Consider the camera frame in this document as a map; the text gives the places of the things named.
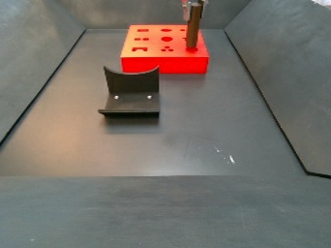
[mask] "red pegboard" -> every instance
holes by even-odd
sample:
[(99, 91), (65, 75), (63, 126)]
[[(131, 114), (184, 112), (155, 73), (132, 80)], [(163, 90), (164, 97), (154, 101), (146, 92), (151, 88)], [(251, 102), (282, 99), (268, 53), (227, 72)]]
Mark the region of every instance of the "red pegboard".
[(194, 49), (187, 49), (186, 35), (186, 25), (132, 25), (120, 55), (123, 72), (159, 66), (162, 74), (206, 74), (210, 54), (202, 32)]

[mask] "black stand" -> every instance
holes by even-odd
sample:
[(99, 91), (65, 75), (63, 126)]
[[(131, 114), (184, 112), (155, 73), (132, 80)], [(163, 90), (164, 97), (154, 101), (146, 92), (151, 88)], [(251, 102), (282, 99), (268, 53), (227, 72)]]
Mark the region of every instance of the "black stand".
[(159, 114), (159, 68), (139, 74), (114, 72), (108, 67), (104, 74), (108, 85), (103, 115)]

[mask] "circular hole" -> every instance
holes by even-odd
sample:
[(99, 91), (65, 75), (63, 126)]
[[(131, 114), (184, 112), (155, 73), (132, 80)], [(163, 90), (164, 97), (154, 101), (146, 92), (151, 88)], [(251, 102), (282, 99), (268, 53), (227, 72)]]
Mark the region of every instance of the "circular hole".
[(160, 39), (163, 42), (171, 42), (174, 39), (171, 38), (171, 37), (168, 37), (168, 36), (166, 36), (166, 37), (162, 37), (162, 39)]
[(191, 52), (199, 51), (198, 47), (187, 47), (186, 50)]

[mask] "gray wall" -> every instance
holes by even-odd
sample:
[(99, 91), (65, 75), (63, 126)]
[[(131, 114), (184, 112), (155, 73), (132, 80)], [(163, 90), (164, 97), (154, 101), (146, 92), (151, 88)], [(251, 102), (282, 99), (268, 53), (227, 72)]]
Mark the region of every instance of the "gray wall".
[(52, 0), (0, 0), (0, 141), (84, 26)]
[[(182, 0), (57, 0), (88, 28), (184, 23)], [(210, 0), (203, 28), (224, 28), (251, 0)]]
[(308, 171), (331, 175), (331, 13), (254, 0), (227, 34)]

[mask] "black bracket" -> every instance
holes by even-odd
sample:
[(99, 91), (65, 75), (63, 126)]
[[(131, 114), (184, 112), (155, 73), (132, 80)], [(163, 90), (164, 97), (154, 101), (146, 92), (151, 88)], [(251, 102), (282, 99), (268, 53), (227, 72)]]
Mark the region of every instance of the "black bracket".
[(115, 114), (159, 114), (159, 67), (151, 71), (126, 74), (103, 67), (108, 99), (103, 115)]

